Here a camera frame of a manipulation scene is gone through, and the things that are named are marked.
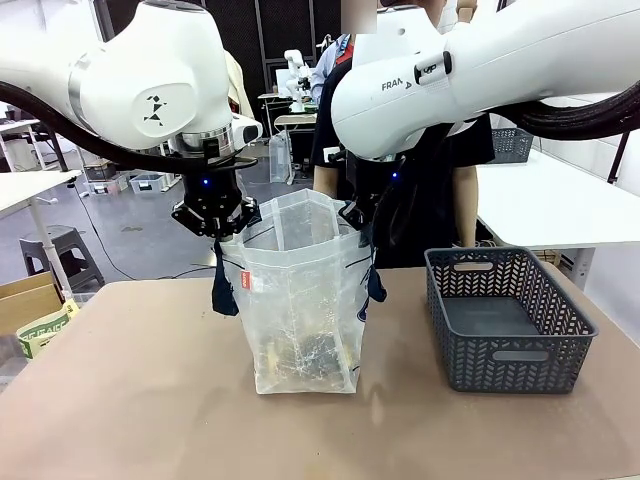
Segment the clear plastic container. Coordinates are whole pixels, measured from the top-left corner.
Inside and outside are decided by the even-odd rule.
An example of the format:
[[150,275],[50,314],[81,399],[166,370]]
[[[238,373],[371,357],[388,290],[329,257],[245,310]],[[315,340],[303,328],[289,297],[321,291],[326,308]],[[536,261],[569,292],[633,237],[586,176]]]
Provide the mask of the clear plastic container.
[[270,182],[291,185],[293,182],[293,167],[288,134],[282,131],[273,135],[269,140],[268,147]]

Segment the person in red top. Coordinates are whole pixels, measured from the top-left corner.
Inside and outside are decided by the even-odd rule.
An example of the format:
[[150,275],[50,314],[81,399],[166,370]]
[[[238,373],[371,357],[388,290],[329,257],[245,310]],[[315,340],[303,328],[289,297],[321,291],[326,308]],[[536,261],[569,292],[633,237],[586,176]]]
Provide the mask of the person in red top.
[[355,34],[341,34],[324,50],[311,76],[311,98],[320,106],[324,84],[336,65],[346,62],[353,56]]

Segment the white desk with leg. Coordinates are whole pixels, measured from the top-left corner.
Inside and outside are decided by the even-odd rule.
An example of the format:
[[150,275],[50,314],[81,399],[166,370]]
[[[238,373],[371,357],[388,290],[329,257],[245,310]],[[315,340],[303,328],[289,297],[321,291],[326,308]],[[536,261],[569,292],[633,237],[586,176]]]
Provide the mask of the white desk with leg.
[[79,175],[78,170],[0,173],[0,213],[21,203],[27,204],[65,300],[73,297],[72,287],[40,215],[38,197],[49,189],[75,181]]

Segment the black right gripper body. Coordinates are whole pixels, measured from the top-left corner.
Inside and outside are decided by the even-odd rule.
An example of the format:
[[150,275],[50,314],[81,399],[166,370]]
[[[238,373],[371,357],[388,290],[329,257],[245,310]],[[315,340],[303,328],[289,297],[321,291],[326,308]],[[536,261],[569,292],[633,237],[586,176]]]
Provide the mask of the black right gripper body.
[[385,205],[408,210],[415,199],[414,161],[354,161],[353,200],[360,211],[374,211],[386,193]]

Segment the grey plastic stool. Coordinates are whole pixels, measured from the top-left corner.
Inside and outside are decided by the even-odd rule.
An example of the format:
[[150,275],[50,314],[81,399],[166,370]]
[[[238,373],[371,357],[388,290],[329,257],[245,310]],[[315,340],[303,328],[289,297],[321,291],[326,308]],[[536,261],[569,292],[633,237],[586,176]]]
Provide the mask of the grey plastic stool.
[[[73,291],[92,281],[100,287],[105,285],[104,276],[76,228],[50,225],[46,230]],[[52,269],[38,233],[27,234],[19,245],[28,276]]]

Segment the white side table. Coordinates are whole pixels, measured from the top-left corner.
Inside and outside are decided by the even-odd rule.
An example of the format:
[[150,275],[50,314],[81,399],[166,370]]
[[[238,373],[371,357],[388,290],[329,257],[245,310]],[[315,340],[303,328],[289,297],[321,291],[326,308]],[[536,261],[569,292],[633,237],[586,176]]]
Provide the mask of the white side table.
[[595,250],[640,244],[640,197],[532,151],[525,163],[477,168],[480,221],[504,245],[575,250],[570,279],[583,289]]

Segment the white shopping bag navy handles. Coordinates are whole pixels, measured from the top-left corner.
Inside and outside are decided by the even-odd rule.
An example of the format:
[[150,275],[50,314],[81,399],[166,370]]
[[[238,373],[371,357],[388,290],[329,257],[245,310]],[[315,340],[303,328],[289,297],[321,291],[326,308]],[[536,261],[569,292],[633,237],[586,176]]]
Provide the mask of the white shopping bag navy handles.
[[240,318],[261,395],[357,389],[367,308],[386,293],[366,232],[339,214],[345,206],[295,191],[214,244],[213,308]]

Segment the black slanted pole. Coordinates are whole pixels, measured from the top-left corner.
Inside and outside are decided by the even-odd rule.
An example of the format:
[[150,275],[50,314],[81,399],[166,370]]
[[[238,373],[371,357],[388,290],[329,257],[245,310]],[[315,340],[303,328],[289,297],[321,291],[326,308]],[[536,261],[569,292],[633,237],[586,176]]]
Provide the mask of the black slanted pole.
[[618,180],[620,166],[624,157],[625,149],[630,137],[630,131],[627,131],[621,135],[614,160],[611,164],[611,168],[607,177],[609,184],[615,184]]

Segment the dark grey plastic basket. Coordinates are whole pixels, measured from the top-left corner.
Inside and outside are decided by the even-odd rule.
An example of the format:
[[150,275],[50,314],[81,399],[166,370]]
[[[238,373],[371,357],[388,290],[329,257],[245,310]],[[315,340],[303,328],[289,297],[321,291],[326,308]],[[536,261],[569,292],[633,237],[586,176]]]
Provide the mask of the dark grey plastic basket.
[[519,128],[492,130],[494,159],[491,164],[523,164],[528,161],[534,136]]
[[531,251],[430,249],[425,261],[427,307],[452,389],[573,391],[598,330]]

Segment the mannequin with cream jacket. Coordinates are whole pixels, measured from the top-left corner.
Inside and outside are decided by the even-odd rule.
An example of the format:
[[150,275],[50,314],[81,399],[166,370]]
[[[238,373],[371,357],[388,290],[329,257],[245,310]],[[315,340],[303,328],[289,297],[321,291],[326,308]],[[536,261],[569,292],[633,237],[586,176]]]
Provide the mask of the mannequin with cream jacket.
[[224,53],[229,79],[229,106],[233,113],[254,119],[255,116],[244,85],[242,68],[229,51],[225,50]]

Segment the brown cardboard box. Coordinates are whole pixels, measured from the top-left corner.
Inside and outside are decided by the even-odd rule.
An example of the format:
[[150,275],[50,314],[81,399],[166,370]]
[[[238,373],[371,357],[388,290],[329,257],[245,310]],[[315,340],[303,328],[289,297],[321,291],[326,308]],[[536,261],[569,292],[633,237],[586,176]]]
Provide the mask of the brown cardboard box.
[[0,336],[62,308],[62,297],[50,272],[0,285]]

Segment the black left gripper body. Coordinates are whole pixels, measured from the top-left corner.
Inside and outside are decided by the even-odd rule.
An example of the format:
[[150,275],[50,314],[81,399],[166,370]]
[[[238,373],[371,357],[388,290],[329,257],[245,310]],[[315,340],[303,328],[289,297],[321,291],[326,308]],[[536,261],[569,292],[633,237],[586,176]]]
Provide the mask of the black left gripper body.
[[214,171],[183,176],[181,209],[199,217],[229,217],[242,200],[236,173]]

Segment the person in black t-shirt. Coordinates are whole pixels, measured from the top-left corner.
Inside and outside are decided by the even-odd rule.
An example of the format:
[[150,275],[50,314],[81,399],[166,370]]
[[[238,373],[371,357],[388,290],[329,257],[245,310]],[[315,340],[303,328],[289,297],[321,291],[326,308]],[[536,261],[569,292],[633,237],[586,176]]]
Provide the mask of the person in black t-shirt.
[[372,220],[376,266],[411,268],[430,249],[461,246],[453,170],[494,159],[492,128],[455,95],[453,56],[438,29],[447,0],[379,2],[376,31],[351,33],[353,56],[324,84],[312,162],[340,171],[338,198],[342,182],[352,185],[354,161],[415,162],[414,203],[385,205],[386,193]]

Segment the person's left forearm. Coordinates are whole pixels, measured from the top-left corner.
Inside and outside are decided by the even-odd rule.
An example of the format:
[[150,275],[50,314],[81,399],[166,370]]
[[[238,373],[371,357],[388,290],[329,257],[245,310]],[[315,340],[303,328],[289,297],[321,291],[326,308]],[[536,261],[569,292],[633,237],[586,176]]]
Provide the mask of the person's left forearm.
[[478,177],[475,166],[456,168],[452,175],[454,216],[460,245],[472,248],[476,243],[478,215]]

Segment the white sack with green print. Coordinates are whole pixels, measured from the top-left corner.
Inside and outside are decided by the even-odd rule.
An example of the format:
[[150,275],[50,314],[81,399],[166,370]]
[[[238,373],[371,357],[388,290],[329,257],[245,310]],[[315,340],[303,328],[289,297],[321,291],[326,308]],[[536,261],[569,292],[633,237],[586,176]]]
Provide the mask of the white sack with green print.
[[60,310],[21,327],[16,337],[24,356],[32,360],[79,312],[76,301],[68,299]]

